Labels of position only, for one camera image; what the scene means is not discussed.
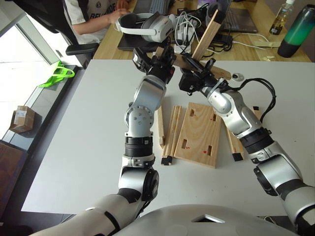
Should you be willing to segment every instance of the robotic arm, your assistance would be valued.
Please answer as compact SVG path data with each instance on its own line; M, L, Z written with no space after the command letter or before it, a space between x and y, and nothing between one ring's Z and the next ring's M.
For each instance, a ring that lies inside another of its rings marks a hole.
M160 57L152 59L141 50L135 50L133 61L146 76L125 113L128 131L125 133L126 149L118 193L105 196L70 220L34 235L111 236L131 224L156 197L158 173L153 169L155 156L150 128L154 112L166 93L166 84L174 73L172 65L175 59L171 47L166 47ZM303 183L299 169L244 104L241 94L228 86L223 78L214 78L210 72L214 59L208 61L206 67L189 56L185 56L185 60L196 71L182 69L180 89L189 94L199 91L208 99L227 128L241 141L252 162L257 164L254 173L266 193L282 199L299 234L312 235L315 223L314 188Z
M314 230L314 187L303 182L298 167L244 104L241 94L229 87L224 79L217 81L209 72L214 59L208 61L205 68L190 56L185 59L197 72L182 69L180 89L189 95L200 91L208 99L226 127L241 141L251 161L257 164L254 173L265 192L281 198L298 233L309 233L312 227Z
M137 49L134 63L146 73L125 113L125 154L119 191L103 197L92 207L70 220L45 229L35 236L111 236L132 223L158 193L158 172L152 167L154 112L166 93L166 84L175 71L173 48L166 47L160 57L150 59Z

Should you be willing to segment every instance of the cardboard box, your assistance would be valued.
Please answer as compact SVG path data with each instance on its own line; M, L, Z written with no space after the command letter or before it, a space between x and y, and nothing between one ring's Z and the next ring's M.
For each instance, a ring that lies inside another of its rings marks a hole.
M22 133L33 129L35 112L27 106L18 106L13 112L9 130L14 133Z
M0 142L0 217L26 161L27 153Z

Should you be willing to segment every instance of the wooden piece with hole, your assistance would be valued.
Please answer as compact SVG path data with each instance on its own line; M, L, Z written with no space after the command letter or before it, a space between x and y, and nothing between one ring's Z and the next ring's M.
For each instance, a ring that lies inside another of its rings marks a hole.
M224 19L224 13L216 10L215 13L213 14L213 17L211 18L210 23L208 24L205 32L203 33L200 42L198 43L195 51L192 54L192 58L200 61L201 58L203 57L204 53L206 52L207 48L209 47L212 39L215 37L217 34L221 23L222 22L222 17Z
M221 117L212 107L190 102L174 156L215 168L220 128Z
M158 141L161 148L164 147L164 127L163 127L163 114L162 114L162 105L160 105L159 109L157 110L157 123L158 123Z
M156 51L156 56L161 56L163 52L163 48L161 47L158 47L157 48L157 51ZM193 70L193 68L188 65L184 60L183 60L183 56L180 55L180 54L175 54L176 55L176 60L174 61L174 64L173 65L176 65L180 68L184 68L184 69L187 69L187 70ZM212 66L211 68L211 72L213 73L214 77L216 79L219 79L219 78L225 78L226 80L230 80L231 79L231 73L226 71L226 70L223 70L222 68L219 68L219 67L216 67L216 66Z

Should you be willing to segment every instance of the person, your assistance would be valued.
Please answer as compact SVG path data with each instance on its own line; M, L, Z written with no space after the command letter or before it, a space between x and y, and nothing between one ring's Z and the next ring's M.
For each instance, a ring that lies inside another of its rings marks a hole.
M130 0L63 0L65 16L79 44L99 43L110 24L129 13Z

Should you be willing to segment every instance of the black chair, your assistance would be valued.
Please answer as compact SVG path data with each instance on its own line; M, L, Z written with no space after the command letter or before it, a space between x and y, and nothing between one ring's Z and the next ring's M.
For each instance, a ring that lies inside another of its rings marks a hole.
M6 0L15 2L21 9L43 25L52 33L61 33L68 42L68 56L76 55L82 66L86 68L99 44L78 44L63 10L62 0Z

